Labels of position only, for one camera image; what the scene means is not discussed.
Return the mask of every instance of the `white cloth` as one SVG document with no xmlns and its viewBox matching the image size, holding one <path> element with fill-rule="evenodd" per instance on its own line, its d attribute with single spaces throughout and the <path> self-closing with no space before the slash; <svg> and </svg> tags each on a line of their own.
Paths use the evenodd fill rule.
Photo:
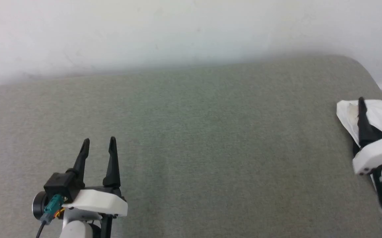
<svg viewBox="0 0 382 238">
<path fill-rule="evenodd" d="M 382 100 L 365 100 L 365 102 L 369 123 L 382 131 Z M 358 100 L 338 102 L 336 104 L 336 115 L 357 145 L 360 146 L 359 127 L 357 126 L 359 121 Z"/>
</svg>

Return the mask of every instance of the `teal connector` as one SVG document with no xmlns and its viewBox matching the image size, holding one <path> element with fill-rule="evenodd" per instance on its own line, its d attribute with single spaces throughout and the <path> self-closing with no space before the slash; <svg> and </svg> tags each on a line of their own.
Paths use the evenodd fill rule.
<svg viewBox="0 0 382 238">
<path fill-rule="evenodd" d="M 49 225 L 51 221 L 55 218 L 55 213 L 61 208 L 63 205 L 63 196 L 56 194 L 50 199 L 50 202 L 47 204 L 46 208 L 44 208 L 44 214 L 41 216 L 41 222 L 45 221 L 46 225 Z"/>
</svg>

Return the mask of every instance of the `gray fabric surface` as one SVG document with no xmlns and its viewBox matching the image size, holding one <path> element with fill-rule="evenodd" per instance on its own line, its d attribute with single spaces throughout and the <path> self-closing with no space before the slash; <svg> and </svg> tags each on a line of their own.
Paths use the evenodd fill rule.
<svg viewBox="0 0 382 238">
<path fill-rule="evenodd" d="M 34 195 L 86 137 L 100 185 L 110 136 L 129 203 L 112 237 L 380 237 L 336 118 L 359 96 L 382 99 L 339 56 L 0 86 L 0 237 L 35 236 Z"/>
</svg>

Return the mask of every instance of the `camera lens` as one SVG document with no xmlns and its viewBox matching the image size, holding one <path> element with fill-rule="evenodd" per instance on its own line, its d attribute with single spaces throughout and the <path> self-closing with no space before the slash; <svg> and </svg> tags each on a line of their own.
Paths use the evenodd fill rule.
<svg viewBox="0 0 382 238">
<path fill-rule="evenodd" d="M 49 203 L 47 194 L 44 191 L 37 193 L 32 201 L 32 214 L 37 220 L 40 220 L 41 216 L 44 214 L 44 208 Z"/>
</svg>

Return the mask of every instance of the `black cable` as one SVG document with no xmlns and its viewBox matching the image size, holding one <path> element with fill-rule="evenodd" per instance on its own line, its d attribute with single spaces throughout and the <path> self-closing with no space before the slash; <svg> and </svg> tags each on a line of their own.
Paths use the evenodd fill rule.
<svg viewBox="0 0 382 238">
<path fill-rule="evenodd" d="M 43 222 L 41 223 L 40 228 L 38 229 L 37 236 L 35 238 L 40 238 L 41 232 L 43 231 L 43 228 L 44 228 L 45 224 L 46 224 L 46 221 L 43 220 Z"/>
</svg>

